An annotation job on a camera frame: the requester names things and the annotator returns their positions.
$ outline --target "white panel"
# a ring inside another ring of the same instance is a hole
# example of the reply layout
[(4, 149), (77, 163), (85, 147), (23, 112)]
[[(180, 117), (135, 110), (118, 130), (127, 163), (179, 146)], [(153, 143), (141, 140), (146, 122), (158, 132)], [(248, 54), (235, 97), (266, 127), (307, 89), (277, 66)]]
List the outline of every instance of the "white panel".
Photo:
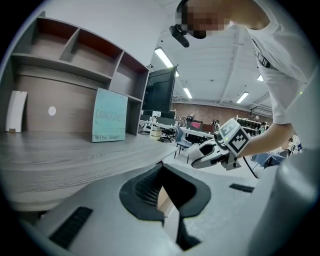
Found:
[(153, 117), (160, 117), (161, 116), (161, 112), (160, 111), (152, 111), (152, 116)]
[(6, 121), (9, 121), (9, 124), (6, 123), (7, 132), (21, 133), (22, 117), (26, 98), (27, 92), (12, 91), (6, 117)]

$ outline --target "white round sticker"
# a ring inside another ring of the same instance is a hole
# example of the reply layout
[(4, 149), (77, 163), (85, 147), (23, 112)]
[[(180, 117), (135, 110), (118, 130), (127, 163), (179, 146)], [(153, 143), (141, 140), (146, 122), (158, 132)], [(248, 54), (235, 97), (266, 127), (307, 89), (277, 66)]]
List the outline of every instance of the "white round sticker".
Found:
[(57, 110), (54, 106), (51, 106), (51, 107), (49, 107), (48, 112), (49, 112), (50, 116), (54, 116), (56, 114)]

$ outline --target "computer monitor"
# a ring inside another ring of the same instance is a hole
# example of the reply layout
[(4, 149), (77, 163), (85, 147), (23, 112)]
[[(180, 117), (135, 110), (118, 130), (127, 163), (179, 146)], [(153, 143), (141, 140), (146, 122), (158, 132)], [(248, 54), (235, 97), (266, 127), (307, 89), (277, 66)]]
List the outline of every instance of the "computer monitor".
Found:
[(176, 112), (175, 111), (161, 112), (161, 117), (162, 118), (175, 119), (175, 116), (176, 116)]
[(143, 114), (146, 115), (146, 116), (152, 117), (152, 112), (153, 112), (152, 110), (144, 110)]
[(174, 92), (177, 67), (161, 69), (149, 74), (142, 109), (169, 112)]
[(150, 121), (150, 115), (141, 114), (140, 115), (140, 120)]

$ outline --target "shelf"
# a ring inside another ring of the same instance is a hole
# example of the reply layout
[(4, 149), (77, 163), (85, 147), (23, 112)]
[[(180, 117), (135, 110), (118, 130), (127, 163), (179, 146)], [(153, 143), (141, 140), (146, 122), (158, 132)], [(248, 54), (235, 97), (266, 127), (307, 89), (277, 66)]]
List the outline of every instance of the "shelf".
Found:
[(128, 100), (126, 108), (125, 132), (137, 135), (142, 102)]
[(256, 129), (252, 129), (252, 128), (248, 128), (248, 127), (244, 127), (244, 126), (241, 126), (243, 129), (248, 129), (248, 130), (251, 130), (251, 131), (257, 131)]
[(112, 76), (110, 90), (142, 100), (146, 91), (148, 75), (149, 69), (125, 52)]
[[(17, 76), (15, 90), (28, 93), (22, 118), (23, 132), (92, 131), (97, 90), (24, 75)], [(48, 113), (50, 107), (56, 108), (53, 116)]]
[(133, 97), (133, 96), (127, 95), (127, 94), (122, 94), (122, 95), (123, 95), (123, 96), (128, 97), (128, 100), (129, 100), (129, 101), (133, 101), (133, 102), (142, 102), (142, 99), (139, 99), (139, 98), (136, 98), (136, 97)]
[(58, 59), (76, 30), (73, 25), (39, 17), (28, 27), (13, 52)]
[(47, 59), (26, 53), (13, 53), (11, 56), (13, 61), (17, 61), (20, 64), (58, 70), (107, 84), (106, 89), (108, 89), (111, 81), (109, 75), (78, 67), (63, 60)]
[(112, 76), (123, 51), (100, 36), (79, 28), (68, 41), (61, 60)]
[(243, 121), (246, 121), (246, 122), (251, 122), (251, 123), (255, 123), (255, 124), (259, 124), (259, 125), (261, 125), (261, 123), (260, 123), (260, 122), (251, 121), (251, 120), (244, 119), (244, 118), (240, 118), (240, 117), (238, 117), (238, 120), (243, 120)]

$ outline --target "brick wall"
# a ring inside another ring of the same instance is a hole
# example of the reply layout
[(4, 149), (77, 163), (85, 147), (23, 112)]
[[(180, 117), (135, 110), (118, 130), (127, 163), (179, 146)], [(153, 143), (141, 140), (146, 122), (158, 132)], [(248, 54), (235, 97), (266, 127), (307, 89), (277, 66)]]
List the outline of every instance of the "brick wall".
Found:
[[(220, 125), (223, 125), (230, 118), (237, 115), (240, 118), (250, 118), (249, 112), (246, 111), (208, 105), (172, 103), (171, 110), (175, 110), (177, 115), (183, 117), (194, 113), (194, 118), (198, 121), (203, 121), (204, 124), (209, 124), (213, 119), (218, 119)], [(271, 125), (273, 121), (272, 118), (259, 115), (258, 122), (267, 122), (268, 125)]]

